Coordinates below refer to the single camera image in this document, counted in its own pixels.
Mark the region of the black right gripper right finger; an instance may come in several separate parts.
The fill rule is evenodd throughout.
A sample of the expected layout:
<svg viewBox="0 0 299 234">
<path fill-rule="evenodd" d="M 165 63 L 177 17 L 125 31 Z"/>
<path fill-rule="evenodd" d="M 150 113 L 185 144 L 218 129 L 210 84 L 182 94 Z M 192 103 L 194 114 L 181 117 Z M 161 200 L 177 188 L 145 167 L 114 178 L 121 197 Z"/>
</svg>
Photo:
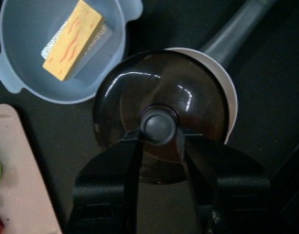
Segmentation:
<svg viewBox="0 0 299 234">
<path fill-rule="evenodd" d="M 269 234 L 271 179 L 262 165 L 201 133 L 178 129 L 178 151 L 204 234 Z"/>
</svg>

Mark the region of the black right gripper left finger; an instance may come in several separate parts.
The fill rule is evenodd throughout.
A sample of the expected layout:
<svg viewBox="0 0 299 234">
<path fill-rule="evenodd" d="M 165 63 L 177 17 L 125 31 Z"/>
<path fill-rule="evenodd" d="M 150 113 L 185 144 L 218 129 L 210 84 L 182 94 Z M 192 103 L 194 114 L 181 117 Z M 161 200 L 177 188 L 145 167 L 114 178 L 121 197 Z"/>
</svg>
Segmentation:
<svg viewBox="0 0 299 234">
<path fill-rule="evenodd" d="M 66 234 L 136 234 L 142 132 L 129 132 L 79 172 Z"/>
</svg>

